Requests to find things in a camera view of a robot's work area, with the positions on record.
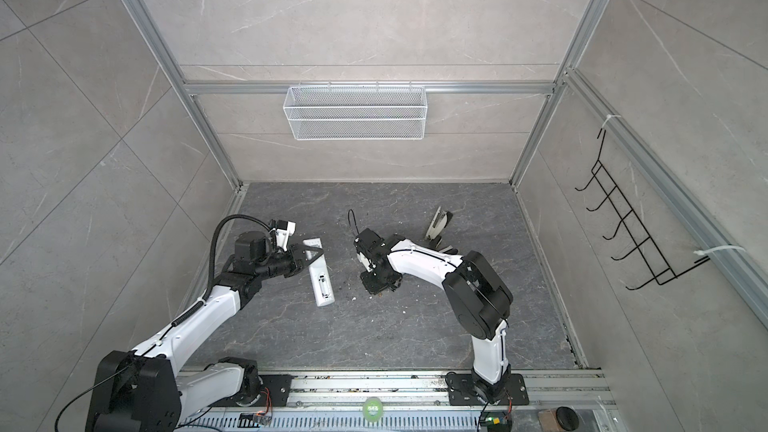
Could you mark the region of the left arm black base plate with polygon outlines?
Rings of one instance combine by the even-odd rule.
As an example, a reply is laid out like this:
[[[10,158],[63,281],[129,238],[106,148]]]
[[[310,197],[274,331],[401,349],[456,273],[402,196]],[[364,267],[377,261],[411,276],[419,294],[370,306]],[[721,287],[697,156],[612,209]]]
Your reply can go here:
[[[256,407],[265,409],[271,407],[286,407],[291,391],[293,377],[288,374],[262,375],[260,390],[253,397],[236,401],[241,407]]]

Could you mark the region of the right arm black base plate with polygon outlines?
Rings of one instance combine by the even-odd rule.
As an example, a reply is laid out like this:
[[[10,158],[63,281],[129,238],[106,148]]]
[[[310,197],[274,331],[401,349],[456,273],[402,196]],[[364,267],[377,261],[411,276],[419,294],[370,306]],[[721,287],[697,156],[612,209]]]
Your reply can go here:
[[[451,406],[530,404],[527,386],[521,374],[507,372],[495,384],[477,374],[448,372],[444,376]]]

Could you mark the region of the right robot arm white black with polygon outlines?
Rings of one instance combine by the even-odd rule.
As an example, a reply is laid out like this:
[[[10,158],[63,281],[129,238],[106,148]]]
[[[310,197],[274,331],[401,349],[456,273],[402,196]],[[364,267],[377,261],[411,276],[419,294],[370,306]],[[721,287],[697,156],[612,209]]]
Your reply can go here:
[[[457,321],[472,336],[472,390],[485,403],[502,400],[511,381],[506,336],[513,295],[488,260],[476,251],[443,253],[397,234],[383,238],[371,229],[360,232],[354,245],[370,294],[396,290],[406,275],[445,293]]]

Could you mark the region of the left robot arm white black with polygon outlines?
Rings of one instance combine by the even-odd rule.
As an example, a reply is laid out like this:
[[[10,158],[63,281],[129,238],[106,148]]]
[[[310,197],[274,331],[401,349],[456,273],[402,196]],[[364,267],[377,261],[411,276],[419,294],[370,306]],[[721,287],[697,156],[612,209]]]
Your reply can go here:
[[[226,400],[251,406],[266,392],[254,359],[225,357],[193,375],[180,371],[196,350],[261,290],[265,280],[292,277],[324,254],[317,239],[289,243],[262,232],[237,237],[233,254],[197,301],[128,352],[113,351],[99,364],[91,392],[88,431],[173,431],[199,410]]]

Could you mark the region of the white remote control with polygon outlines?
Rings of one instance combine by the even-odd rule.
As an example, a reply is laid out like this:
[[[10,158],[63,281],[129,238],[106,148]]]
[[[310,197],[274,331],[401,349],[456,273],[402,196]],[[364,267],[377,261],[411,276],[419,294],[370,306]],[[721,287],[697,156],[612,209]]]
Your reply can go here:
[[[335,302],[335,296],[321,239],[305,239],[303,245],[306,247],[305,256],[309,263],[308,271],[316,305],[318,307],[328,306]]]

